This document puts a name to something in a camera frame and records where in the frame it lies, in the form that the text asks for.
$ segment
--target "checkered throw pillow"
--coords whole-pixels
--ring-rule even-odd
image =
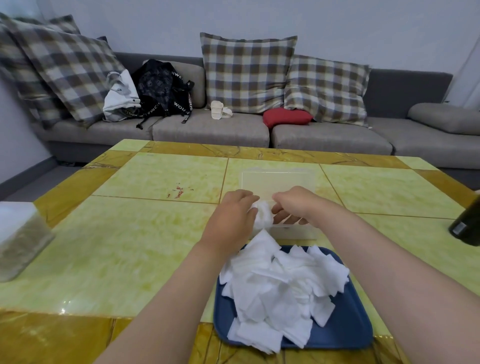
[[[18,21],[41,24],[35,19],[18,19]],[[52,19],[45,26],[60,32],[80,34],[71,15]],[[32,115],[43,124],[44,128],[50,128],[56,122],[72,117],[1,21],[0,69],[15,85],[20,99],[26,103]]]
[[[107,75],[125,69],[105,41],[0,19],[75,120],[85,127],[102,120]]]
[[[283,105],[283,89],[297,37],[235,40],[200,33],[207,102],[233,112],[261,113]]]
[[[363,95],[368,65],[295,55],[285,86],[286,109],[301,109],[317,121],[367,126]]]

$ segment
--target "blue tray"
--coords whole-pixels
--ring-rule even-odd
[[[282,251],[288,253],[291,245],[282,246]],[[331,254],[339,263],[340,258],[331,250],[320,248],[322,253]],[[213,324],[220,339],[231,345],[244,346],[241,342],[231,341],[227,338],[228,330],[233,319],[237,316],[235,304],[231,298],[223,297],[224,285],[217,279],[215,292],[215,306]],[[363,308],[355,287],[351,280],[345,285],[344,293],[337,293],[330,297],[335,304],[335,310],[324,328],[313,321],[310,339],[305,345],[306,349],[362,349],[368,347],[373,341],[372,324]],[[282,348],[296,348],[297,346],[286,339],[282,340]]]

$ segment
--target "black bottle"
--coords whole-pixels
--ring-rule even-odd
[[[464,243],[480,245],[480,196],[450,225],[448,231]]]

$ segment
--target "sofa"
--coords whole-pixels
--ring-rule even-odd
[[[452,80],[451,74],[372,69],[363,97],[370,128],[311,122],[308,125],[277,125],[268,130],[261,115],[235,113],[230,119],[211,118],[210,111],[204,109],[202,58],[134,53],[116,55],[130,72],[147,59],[171,62],[185,80],[195,82],[192,115],[185,124],[181,123],[183,117],[180,115],[151,117],[142,130],[136,128],[139,120],[100,121],[88,129],[79,127],[74,120],[60,121],[51,130],[33,124],[35,133],[47,143],[58,160],[89,162],[128,138],[414,156],[453,174],[455,170],[460,174],[465,171],[468,175],[475,173],[480,180],[480,136],[446,133],[408,119],[412,106],[442,102]]]

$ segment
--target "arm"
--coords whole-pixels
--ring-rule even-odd
[[[95,364],[188,362],[215,280],[252,233],[257,209],[249,209],[257,200],[243,190],[225,194],[201,240]]]
[[[301,187],[274,200],[275,223],[323,231],[412,363],[480,363],[479,296],[332,201]]]

